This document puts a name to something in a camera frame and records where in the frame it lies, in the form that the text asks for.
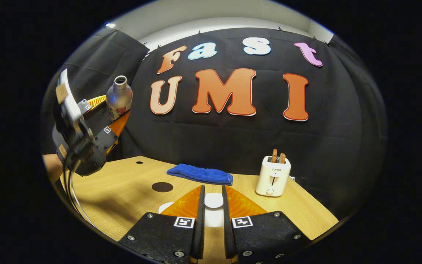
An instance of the table surface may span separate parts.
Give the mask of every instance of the table surface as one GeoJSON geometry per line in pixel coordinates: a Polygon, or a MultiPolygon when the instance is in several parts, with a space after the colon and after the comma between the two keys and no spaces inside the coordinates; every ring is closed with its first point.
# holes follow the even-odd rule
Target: table surface
{"type": "MultiPolygon", "coordinates": [[[[95,227],[119,241],[145,212],[157,213],[162,204],[174,202],[203,184],[167,175],[166,171],[174,166],[141,156],[107,162],[100,171],[87,177],[74,173],[75,193],[95,227]],[[174,189],[154,191],[151,186],[156,182],[168,182],[174,189]]],[[[265,197],[255,192],[258,175],[230,173],[234,178],[232,188],[268,212],[282,211],[309,239],[315,239],[338,222],[295,181],[288,180],[281,197],[265,197]]],[[[222,193],[221,185],[203,185],[206,193],[222,193]]],[[[199,263],[226,262],[224,227],[205,227],[204,233],[204,259],[199,263]]]]}

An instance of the blue towel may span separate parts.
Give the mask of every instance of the blue towel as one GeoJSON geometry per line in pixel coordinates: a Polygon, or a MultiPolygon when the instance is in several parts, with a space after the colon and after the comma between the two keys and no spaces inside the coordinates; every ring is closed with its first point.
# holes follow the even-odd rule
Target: blue towel
{"type": "Polygon", "coordinates": [[[234,181],[232,175],[222,170],[204,169],[186,164],[178,164],[169,169],[167,174],[209,184],[232,185],[234,181]]]}

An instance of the aluminum bottle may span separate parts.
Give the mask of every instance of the aluminum bottle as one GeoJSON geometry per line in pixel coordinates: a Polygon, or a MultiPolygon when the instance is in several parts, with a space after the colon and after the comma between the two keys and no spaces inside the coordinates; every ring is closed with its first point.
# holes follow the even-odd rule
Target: aluminum bottle
{"type": "Polygon", "coordinates": [[[114,84],[107,90],[107,98],[105,100],[107,101],[111,121],[130,110],[133,91],[127,84],[125,76],[120,75],[115,78],[114,84]]]}

